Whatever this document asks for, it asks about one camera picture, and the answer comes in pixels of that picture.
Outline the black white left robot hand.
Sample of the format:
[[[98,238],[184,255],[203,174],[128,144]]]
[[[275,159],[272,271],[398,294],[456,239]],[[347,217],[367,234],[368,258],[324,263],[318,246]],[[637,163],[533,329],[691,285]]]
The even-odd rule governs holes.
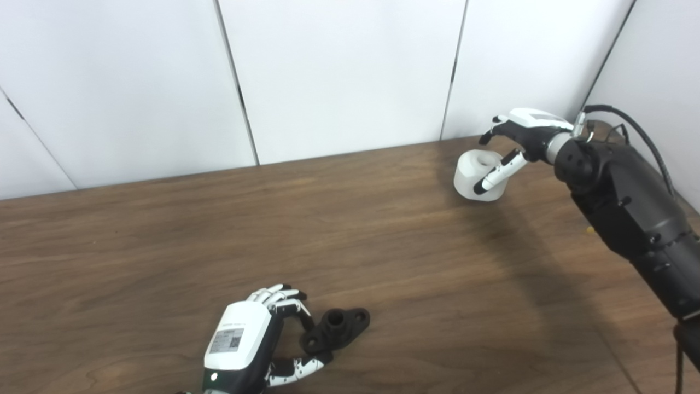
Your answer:
[[[307,331],[315,327],[306,299],[304,292],[280,283],[227,305],[203,357],[202,392],[263,393],[330,364],[332,352],[273,359],[286,318],[297,317]]]

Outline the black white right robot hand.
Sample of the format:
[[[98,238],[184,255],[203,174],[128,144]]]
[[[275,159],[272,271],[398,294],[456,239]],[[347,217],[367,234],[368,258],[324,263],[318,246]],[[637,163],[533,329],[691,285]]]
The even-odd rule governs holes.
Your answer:
[[[528,163],[542,160],[552,165],[558,150],[573,137],[574,125],[557,115],[528,108],[516,108],[496,115],[492,127],[479,139],[485,146],[495,136],[507,137],[520,147],[511,150],[490,172],[474,184],[476,195],[483,195],[504,184]]]

